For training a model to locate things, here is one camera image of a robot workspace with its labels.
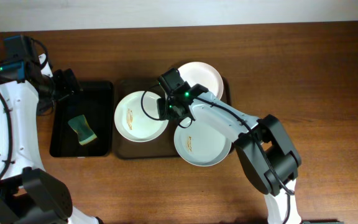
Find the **green yellow sponge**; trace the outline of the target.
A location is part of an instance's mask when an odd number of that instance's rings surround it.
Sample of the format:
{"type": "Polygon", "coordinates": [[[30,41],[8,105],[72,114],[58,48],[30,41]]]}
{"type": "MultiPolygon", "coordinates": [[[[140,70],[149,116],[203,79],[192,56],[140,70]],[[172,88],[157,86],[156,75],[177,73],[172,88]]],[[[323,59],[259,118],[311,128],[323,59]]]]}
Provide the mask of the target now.
{"type": "Polygon", "coordinates": [[[68,125],[77,134],[81,146],[85,146],[98,138],[83,114],[70,119],[68,125]]]}

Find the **pale blue plate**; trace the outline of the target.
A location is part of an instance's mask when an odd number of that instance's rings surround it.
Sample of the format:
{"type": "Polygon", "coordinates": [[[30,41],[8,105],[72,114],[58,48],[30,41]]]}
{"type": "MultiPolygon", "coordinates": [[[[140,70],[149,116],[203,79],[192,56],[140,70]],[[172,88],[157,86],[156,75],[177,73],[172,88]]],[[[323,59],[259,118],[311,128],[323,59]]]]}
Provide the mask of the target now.
{"type": "Polygon", "coordinates": [[[232,143],[206,123],[183,119],[175,130],[174,146],[182,159],[194,166],[220,163],[229,154],[232,143]]]}

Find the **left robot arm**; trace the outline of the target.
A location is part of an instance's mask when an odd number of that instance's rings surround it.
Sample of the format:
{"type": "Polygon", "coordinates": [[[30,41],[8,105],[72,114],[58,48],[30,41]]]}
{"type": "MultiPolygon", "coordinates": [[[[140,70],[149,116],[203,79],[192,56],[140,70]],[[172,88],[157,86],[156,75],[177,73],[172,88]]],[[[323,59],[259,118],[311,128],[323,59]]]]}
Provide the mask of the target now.
{"type": "Polygon", "coordinates": [[[101,223],[73,206],[68,187],[45,171],[37,116],[81,91],[70,69],[53,72],[40,41],[4,39],[0,62],[0,223],[101,223]]]}

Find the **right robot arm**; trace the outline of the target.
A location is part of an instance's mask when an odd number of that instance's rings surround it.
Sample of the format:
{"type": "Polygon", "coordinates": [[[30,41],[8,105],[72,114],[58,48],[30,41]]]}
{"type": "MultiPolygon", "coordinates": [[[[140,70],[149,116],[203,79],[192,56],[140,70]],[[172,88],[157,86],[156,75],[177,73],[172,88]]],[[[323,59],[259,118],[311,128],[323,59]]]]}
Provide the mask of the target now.
{"type": "Polygon", "coordinates": [[[171,118],[201,121],[234,145],[249,182],[265,197],[269,223],[301,223],[295,185],[301,157],[282,123],[273,115],[250,116],[216,98],[207,88],[159,83],[171,118]]]}

